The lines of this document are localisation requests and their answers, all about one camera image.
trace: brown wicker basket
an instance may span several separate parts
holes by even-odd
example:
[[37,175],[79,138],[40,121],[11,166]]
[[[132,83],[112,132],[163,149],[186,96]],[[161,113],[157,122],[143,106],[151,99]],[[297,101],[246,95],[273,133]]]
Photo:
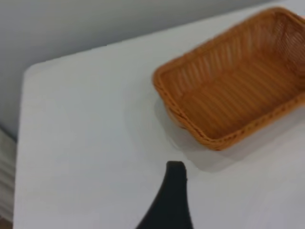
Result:
[[171,118],[222,150],[305,102],[305,20],[265,10],[157,69]]

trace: floor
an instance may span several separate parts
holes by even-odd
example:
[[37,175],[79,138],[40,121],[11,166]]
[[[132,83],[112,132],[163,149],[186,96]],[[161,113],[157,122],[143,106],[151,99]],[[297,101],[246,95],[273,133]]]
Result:
[[0,229],[12,229],[12,228],[13,228],[13,225],[10,222],[8,222],[4,219],[0,220]]

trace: woven basket side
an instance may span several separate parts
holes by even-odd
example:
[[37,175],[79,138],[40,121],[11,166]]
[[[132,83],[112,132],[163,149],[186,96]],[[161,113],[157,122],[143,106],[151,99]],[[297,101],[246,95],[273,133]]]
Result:
[[274,28],[274,50],[287,67],[300,79],[300,90],[305,89],[305,26],[293,23],[286,15],[278,15]]

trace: white surface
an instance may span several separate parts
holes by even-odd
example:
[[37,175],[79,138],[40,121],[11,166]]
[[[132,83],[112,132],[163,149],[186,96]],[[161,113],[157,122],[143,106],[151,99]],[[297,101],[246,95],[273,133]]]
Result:
[[17,136],[31,65],[271,0],[1,0],[0,127]]
[[[284,3],[298,12],[295,1]],[[188,171],[195,229],[305,227],[305,110],[223,152],[165,113],[156,67],[267,6],[35,65],[22,99],[15,229],[133,229],[168,160]]]

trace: wicker basket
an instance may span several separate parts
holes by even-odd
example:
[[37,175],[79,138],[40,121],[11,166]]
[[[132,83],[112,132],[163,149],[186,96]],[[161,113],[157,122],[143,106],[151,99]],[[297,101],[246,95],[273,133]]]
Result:
[[265,10],[153,77],[171,118],[222,150],[305,102],[305,20]]

